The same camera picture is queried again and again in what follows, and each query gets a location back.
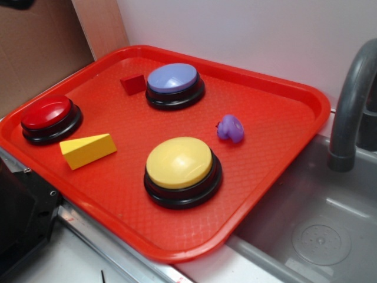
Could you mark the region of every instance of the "purple toy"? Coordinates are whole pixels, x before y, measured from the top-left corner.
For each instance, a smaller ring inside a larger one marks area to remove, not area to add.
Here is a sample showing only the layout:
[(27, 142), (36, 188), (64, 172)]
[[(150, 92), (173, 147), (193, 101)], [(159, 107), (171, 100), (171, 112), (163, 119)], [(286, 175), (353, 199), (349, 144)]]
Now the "purple toy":
[(233, 115), (225, 115), (223, 121), (217, 125), (217, 135), (222, 140), (231, 138), (233, 143), (239, 143), (244, 136), (241, 122)]

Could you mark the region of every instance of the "yellow triangular block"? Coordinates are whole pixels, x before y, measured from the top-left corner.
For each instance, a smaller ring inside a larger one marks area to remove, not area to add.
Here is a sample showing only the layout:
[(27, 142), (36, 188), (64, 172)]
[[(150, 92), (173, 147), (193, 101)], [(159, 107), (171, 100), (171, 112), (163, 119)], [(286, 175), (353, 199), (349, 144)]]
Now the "yellow triangular block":
[(60, 149), (72, 170), (117, 151), (110, 134), (62, 141)]

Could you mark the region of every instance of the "gray sink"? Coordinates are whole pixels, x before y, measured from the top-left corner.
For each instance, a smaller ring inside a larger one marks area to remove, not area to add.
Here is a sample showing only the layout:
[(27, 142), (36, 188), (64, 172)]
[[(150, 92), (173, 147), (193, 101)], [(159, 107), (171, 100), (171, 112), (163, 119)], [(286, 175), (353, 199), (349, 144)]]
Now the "gray sink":
[(316, 136), (234, 234), (295, 282), (377, 282), (377, 157), (358, 149), (333, 172), (328, 143)]

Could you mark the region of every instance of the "wooden block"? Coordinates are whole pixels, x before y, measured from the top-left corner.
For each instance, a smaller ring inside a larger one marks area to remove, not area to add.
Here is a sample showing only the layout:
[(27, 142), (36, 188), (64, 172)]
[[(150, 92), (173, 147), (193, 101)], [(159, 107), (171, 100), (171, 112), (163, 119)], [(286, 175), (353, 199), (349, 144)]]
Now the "wooden block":
[(129, 95), (133, 95), (147, 89), (144, 75), (131, 75), (120, 79), (121, 84)]
[(62, 141), (60, 149), (72, 170), (117, 151), (110, 134)]

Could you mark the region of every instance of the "red tray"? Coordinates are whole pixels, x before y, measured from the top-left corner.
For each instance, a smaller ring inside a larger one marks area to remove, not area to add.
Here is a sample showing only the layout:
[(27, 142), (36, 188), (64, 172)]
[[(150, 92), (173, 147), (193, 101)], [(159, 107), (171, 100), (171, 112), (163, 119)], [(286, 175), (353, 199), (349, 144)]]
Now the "red tray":
[[(164, 64), (196, 67), (206, 84), (202, 100), (184, 110), (151, 108), (144, 93), (129, 96), (120, 79)], [(35, 100), (63, 94), (84, 115), (69, 139), (110, 133), (118, 151), (72, 171), (59, 144), (33, 146), (20, 116)], [(79, 208), (145, 256), (176, 263), (225, 242), (235, 227), (327, 120), (330, 104), (306, 85), (148, 46), (115, 51), (13, 111), (0, 123), (0, 146), (39, 173)], [(239, 144), (222, 141), (216, 125), (226, 114), (242, 123)], [(208, 202), (169, 210), (143, 185), (147, 156), (161, 142), (192, 136), (206, 142), (223, 166), (223, 183)]]

